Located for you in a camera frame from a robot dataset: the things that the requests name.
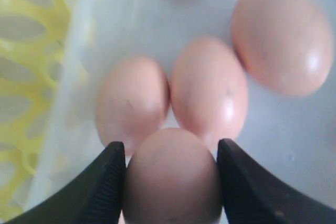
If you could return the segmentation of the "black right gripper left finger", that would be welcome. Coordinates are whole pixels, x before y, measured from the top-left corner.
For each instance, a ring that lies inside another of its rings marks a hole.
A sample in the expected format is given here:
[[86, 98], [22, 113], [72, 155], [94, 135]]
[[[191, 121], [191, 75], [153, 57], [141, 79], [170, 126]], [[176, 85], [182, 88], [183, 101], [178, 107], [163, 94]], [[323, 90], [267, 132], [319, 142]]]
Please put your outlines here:
[[124, 145], [112, 142], [68, 185], [9, 223], [118, 223], [124, 176]]

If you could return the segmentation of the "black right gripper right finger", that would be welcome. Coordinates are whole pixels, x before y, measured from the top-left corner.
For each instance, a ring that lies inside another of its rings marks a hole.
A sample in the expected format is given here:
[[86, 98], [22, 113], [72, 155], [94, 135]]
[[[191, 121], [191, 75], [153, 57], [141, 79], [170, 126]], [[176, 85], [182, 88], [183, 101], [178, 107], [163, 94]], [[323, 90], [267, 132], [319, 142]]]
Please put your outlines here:
[[229, 223], [335, 223], [335, 209], [282, 182], [230, 139], [218, 142], [217, 166]]

